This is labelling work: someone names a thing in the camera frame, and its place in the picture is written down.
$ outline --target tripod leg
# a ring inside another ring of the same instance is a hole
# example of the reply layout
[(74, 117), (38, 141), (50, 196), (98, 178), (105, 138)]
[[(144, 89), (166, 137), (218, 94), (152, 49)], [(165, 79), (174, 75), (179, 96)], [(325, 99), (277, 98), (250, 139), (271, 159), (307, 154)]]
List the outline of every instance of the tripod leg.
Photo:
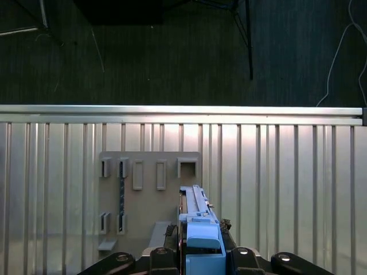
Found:
[(46, 16), (46, 8), (44, 0), (40, 0), (41, 14), (42, 14), (42, 22), (46, 29), (48, 29), (48, 21)]
[(64, 43), (60, 41), (57, 37), (55, 37), (48, 27), (48, 22), (47, 22), (46, 12), (45, 12), (45, 4), (43, 0), (40, 0), (42, 23), (39, 22), (38, 18), (34, 16), (25, 6), (23, 6), (17, 0), (9, 0), (9, 2), (15, 3), (21, 10), (23, 10), (24, 13), (26, 13), (37, 24), (38, 30), (45, 31), (50, 37), (53, 38), (53, 40), (56, 43), (58, 43), (59, 46), (63, 46)]
[(35, 32), (36, 30), (38, 30), (38, 28), (36, 27), (22, 27), (20, 29), (6, 30), (4, 32), (0, 32), (0, 36), (9, 36), (11, 34), (17, 34), (17, 33)]
[(229, 5), (225, 5), (223, 3), (219, 3), (216, 1), (212, 1), (212, 0), (194, 0), (197, 3), (203, 4), (203, 5), (207, 5), (210, 7), (216, 7), (217, 9), (223, 9), (223, 10), (228, 10), (228, 6)]
[(236, 26), (240, 32), (240, 35), (242, 37), (243, 43), (245, 43), (246, 47), (248, 47), (247, 44), (247, 33), (245, 30), (245, 27), (242, 24), (242, 20), (240, 18), (240, 14), (238, 12), (233, 14), (233, 20), (235, 20)]
[(189, 2), (191, 2), (191, 0), (181, 0), (181, 1), (175, 3), (175, 4), (171, 5), (171, 6), (165, 7), (163, 10), (164, 11), (170, 11), (170, 10), (174, 9), (175, 7), (180, 7), (180, 6), (182, 6), (182, 5), (186, 4), (186, 3), (189, 3)]
[(249, 0), (245, 0), (246, 6), (246, 27), (247, 27), (247, 42), (248, 42), (248, 65), (250, 69), (250, 79), (253, 80), (253, 63), (252, 63), (252, 42), (251, 42), (251, 20), (250, 20), (250, 5)]

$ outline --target aluminum rail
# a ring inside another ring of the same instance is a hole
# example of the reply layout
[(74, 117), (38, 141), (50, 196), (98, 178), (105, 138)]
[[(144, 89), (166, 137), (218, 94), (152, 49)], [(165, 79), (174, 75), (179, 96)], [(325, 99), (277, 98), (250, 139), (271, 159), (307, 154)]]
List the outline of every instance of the aluminum rail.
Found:
[(361, 108), (0, 105), (0, 122), (362, 125)]

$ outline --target corrugated metal wall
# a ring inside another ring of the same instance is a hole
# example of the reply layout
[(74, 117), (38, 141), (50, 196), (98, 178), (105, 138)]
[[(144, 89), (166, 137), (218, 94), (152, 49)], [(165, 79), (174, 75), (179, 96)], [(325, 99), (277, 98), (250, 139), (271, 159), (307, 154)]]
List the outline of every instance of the corrugated metal wall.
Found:
[(34, 120), (0, 123), (0, 274), (75, 274), (96, 260), (96, 160), (105, 150), (199, 151), (204, 189), (238, 244), (367, 273), (366, 127), (312, 117), (302, 125)]

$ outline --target bolt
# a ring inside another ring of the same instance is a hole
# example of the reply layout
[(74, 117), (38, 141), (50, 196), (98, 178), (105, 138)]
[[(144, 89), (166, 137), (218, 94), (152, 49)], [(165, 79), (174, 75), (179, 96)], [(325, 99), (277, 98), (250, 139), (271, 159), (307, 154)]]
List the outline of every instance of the bolt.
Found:
[(118, 262), (124, 262), (127, 261), (127, 256), (126, 255), (118, 255), (118, 257), (116, 258), (116, 260)]
[(166, 253), (167, 253), (167, 250), (165, 248), (158, 248), (157, 249), (157, 254), (162, 255), (162, 254), (166, 254)]
[(240, 254), (242, 255), (246, 255), (248, 253), (247, 249), (246, 248), (239, 248), (239, 252)]
[(284, 262), (289, 262), (291, 258), (288, 255), (281, 254), (279, 255), (279, 258)]

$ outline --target black equipment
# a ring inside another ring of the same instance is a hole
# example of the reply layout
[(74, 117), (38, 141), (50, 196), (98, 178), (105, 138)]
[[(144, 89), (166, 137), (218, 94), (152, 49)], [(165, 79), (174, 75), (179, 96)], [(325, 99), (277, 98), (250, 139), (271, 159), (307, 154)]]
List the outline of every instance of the black equipment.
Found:
[[(271, 261), (267, 261), (250, 248), (237, 247), (229, 233), (230, 228), (229, 220), (221, 221), (221, 234), (227, 253), (226, 274), (228, 275), (332, 275), (292, 253), (277, 253), (271, 257)], [(137, 261), (128, 253), (114, 253), (79, 275), (185, 274), (183, 266), (185, 262), (180, 258), (181, 249), (178, 245), (177, 227), (169, 226), (164, 247), (146, 249), (143, 256)]]
[(163, 22), (162, 0), (74, 0), (92, 25), (151, 25)]
[(16, 5), (20, 11), (22, 11), (25, 15), (31, 18), (34, 23), (34, 26), (22, 27), (20, 29), (13, 29), (13, 30), (7, 30), (5, 32), (0, 32), (0, 37), (12, 35), (12, 34), (18, 34), (18, 33), (28, 33), (28, 32), (40, 31), (46, 34), (47, 36), (51, 37), (53, 41), (55, 41), (59, 46), (63, 46), (64, 43), (61, 40), (59, 40), (50, 30), (44, 0), (38, 0), (39, 5), (40, 5), (40, 10), (41, 10), (42, 21), (37, 16), (35, 16), (32, 12), (30, 12), (18, 0), (8, 0), (8, 1), (11, 4)]
[(250, 5), (249, 0), (244, 0), (245, 3), (245, 12), (246, 12), (246, 27), (243, 24), (240, 14), (239, 14), (239, 7), (240, 4), (242, 4), (243, 1), (240, 0), (233, 0), (232, 2), (225, 4), (220, 3), (212, 0), (180, 0), (179, 2), (166, 7), (165, 11), (169, 11), (171, 9), (174, 9), (175, 7), (182, 6), (186, 3), (194, 2), (199, 3), (203, 5), (207, 5), (210, 7), (214, 7), (221, 10), (227, 10), (231, 12), (231, 15), (233, 19), (235, 20), (235, 23), (240, 31), (241, 37), (247, 47), (247, 53), (248, 53), (248, 65), (249, 65), (249, 72), (250, 72), (250, 79), (253, 79), (253, 62), (252, 62), (252, 41), (251, 41), (251, 19), (250, 19)]

